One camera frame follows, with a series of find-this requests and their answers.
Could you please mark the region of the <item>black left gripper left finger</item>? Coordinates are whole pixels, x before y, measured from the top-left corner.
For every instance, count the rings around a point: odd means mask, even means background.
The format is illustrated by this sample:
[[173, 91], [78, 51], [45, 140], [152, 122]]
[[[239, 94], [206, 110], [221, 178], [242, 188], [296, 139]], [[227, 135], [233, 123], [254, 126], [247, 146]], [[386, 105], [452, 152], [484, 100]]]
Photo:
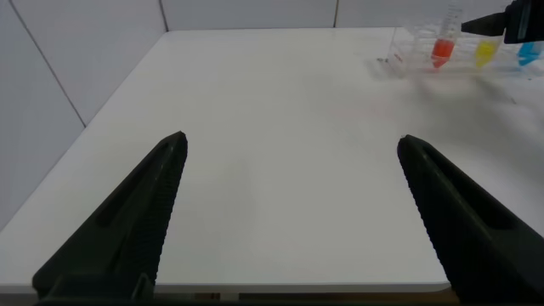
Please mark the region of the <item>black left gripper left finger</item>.
[[183, 132], [161, 140], [34, 274], [41, 300], [146, 300], [188, 154]]

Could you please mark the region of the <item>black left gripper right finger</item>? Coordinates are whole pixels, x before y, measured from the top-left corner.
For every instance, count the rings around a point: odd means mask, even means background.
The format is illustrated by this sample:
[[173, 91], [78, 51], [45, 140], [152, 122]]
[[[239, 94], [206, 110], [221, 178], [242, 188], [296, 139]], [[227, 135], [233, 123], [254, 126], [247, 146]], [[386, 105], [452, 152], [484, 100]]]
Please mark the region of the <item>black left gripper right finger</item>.
[[459, 300], [542, 302], [542, 236], [426, 141], [406, 135], [397, 155]]

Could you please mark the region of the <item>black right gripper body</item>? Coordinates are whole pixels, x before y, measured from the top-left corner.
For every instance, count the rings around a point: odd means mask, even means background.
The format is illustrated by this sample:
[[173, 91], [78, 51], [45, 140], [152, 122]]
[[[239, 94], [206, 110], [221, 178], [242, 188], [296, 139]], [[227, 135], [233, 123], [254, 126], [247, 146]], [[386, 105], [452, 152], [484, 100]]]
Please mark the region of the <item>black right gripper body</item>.
[[505, 9], [505, 44], [543, 40], [543, 0], [514, 0]]

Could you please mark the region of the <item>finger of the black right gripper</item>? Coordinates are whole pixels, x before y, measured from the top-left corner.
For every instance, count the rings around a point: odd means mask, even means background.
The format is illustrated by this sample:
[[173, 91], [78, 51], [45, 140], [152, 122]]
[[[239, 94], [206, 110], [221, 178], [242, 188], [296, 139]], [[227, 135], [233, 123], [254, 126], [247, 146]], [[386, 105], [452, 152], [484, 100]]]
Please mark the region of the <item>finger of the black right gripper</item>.
[[504, 13], [489, 14], [484, 17], [463, 22], [461, 32], [486, 36], [499, 37], [503, 35], [506, 24]]

